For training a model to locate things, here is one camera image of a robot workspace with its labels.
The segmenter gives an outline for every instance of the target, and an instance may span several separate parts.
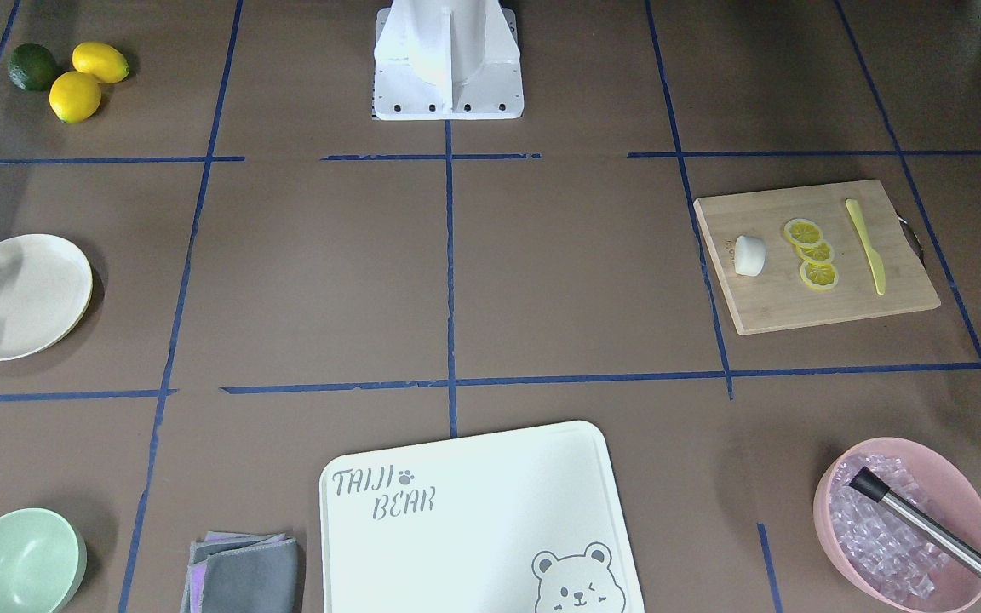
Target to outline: cartoon bear face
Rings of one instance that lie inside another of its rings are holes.
[[[541,551],[532,560],[540,579],[536,613],[622,613],[627,606],[619,583],[611,573],[611,550],[592,543],[581,555],[557,558]]]

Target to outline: white plate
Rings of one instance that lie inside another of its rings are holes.
[[[643,610],[604,436],[584,421],[335,458],[320,535],[328,613]]]
[[[0,242],[0,361],[65,337],[92,294],[89,260],[69,240],[24,234]]]

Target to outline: gray cloth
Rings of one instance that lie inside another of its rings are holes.
[[[191,613],[193,572],[202,582],[195,586],[199,613],[290,613],[297,542],[284,535],[208,533],[206,541],[192,543],[181,613]]]

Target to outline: yellow knife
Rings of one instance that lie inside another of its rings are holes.
[[[873,273],[876,295],[884,295],[884,261],[881,260],[880,253],[873,249],[873,244],[869,242],[869,230],[865,229],[865,218],[861,216],[861,205],[856,199],[846,198],[846,210],[850,214],[850,221],[853,221],[853,226],[858,230],[861,247],[865,248],[865,257],[869,260],[869,270]]]

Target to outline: mint green bowl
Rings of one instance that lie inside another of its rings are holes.
[[[85,574],[85,541],[46,508],[0,517],[0,613],[55,613]]]

